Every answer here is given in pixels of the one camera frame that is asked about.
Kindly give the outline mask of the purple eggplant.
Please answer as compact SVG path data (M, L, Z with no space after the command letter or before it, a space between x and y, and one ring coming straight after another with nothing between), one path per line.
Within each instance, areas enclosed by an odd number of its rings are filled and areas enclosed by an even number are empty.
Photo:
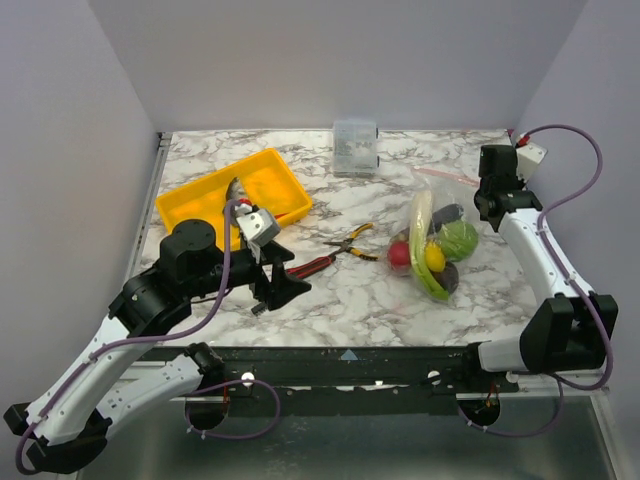
M464 208L458 203L448 204L432 213L429 233L434 234L441 230L443 225L458 221L464 214Z

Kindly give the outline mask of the yellow plastic tray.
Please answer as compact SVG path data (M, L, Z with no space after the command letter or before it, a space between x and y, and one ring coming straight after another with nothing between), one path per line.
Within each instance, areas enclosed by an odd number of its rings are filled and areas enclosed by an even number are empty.
M253 204L274 216L290 213L278 220L283 227L304 218L312 207L310 196L280 154L269 148L160 195L155 205L166 230L191 219L221 230L225 194L234 177L241 180Z

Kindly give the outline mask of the yellow lemon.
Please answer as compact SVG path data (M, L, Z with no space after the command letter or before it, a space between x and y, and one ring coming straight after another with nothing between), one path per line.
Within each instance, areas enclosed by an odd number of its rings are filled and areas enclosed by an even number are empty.
M425 245L424 260L427 268L432 272L440 273L446 268L446 257L440 246L434 241Z

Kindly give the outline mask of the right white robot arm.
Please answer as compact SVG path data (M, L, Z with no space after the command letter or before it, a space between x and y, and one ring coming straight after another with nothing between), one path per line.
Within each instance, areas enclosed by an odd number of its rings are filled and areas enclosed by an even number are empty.
M609 337L618 315L616 301L596 293L562 252L542 218L542 204L518 175L514 147L483 146L479 178L474 204L480 219L514 253L538 308L519 335L477 344L476 358L460 367L462 384L480 392L494 383L496 372L552 374L601 367L605 340L589 309L595 309Z

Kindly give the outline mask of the green cabbage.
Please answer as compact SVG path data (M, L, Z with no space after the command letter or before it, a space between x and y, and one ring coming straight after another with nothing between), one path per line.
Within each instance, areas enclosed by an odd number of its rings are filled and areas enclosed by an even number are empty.
M444 224L437 233L444 256L452 262L469 258L477 248L479 236L475 227L464 220Z

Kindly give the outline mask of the red tomato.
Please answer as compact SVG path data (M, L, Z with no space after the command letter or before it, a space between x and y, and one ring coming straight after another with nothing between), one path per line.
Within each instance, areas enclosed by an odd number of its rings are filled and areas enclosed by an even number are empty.
M387 260L395 270L404 270L411 266L409 244L405 241L392 243L387 250Z

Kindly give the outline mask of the green white leek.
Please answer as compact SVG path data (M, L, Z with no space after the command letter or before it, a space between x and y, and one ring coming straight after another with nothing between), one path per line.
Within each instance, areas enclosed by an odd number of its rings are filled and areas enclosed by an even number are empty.
M449 293L433 277L427 267L425 247L427 245L428 227L431 223L433 193L422 190L412 199L409 218L409 254L413 275L424 290L433 299L446 302Z

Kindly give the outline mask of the purple red onion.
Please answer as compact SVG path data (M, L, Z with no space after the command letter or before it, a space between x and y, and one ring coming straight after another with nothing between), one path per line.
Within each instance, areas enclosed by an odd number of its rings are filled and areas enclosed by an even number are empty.
M436 282L449 294L456 292L459 286L459 272L453 262L447 261L441 272L432 273Z

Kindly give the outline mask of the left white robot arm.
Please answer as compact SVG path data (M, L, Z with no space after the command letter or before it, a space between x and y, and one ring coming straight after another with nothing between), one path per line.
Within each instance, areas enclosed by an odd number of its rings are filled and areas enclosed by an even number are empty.
M264 259L249 249L219 249L207 222L187 220L160 244L158 260L130 278L111 303L94 338L39 399L4 414L20 440L15 454L23 475L70 474L93 460L108 441L146 409L182 395L209 395L231 386L223 360L206 343L189 345L160 370L123 387L117 381L171 329L192 313L192 300L235 287L276 310L310 291L284 263L294 255L274 241Z

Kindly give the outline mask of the clear zip top bag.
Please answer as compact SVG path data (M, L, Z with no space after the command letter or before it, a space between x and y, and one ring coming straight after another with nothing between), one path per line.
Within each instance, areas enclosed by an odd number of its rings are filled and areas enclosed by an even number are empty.
M451 301L454 296L449 295L449 300L446 302L437 301L433 299L427 292L424 290L422 285L416 280L413 275L412 267L406 268L404 270L395 270L393 269L388 260L387 260L387 250L389 246L397 241L405 241L409 244L409 218L410 218L410 205L413 197L422 190L431 190L433 193L433 207L432 213L448 204L458 203L464 208L464 214L460 220L464 220L466 222L471 223L475 229L477 230L480 242L480 234L478 231L479 221L474 217L476 213L476 209L473 203L473 196L479 187L479 182L477 180L473 180L464 175L456 175L453 173L448 173L445 171L437 170L437 169L422 169L419 168L417 170L418 174L418 185L413 187L410 190L410 193L407 195L407 201L403 204L403 209L401 210L403 217L402 221L398 224L398 228L391 235L385 251L385 263L386 267L390 273L402 277L408 278L412 280L418 288L420 288L424 294L430 299L439 302L439 303L448 303ZM427 243L430 241L437 241L437 233L430 234L428 227L428 237ZM459 265L468 261L474 253L467 259L459 262L453 262L459 272Z

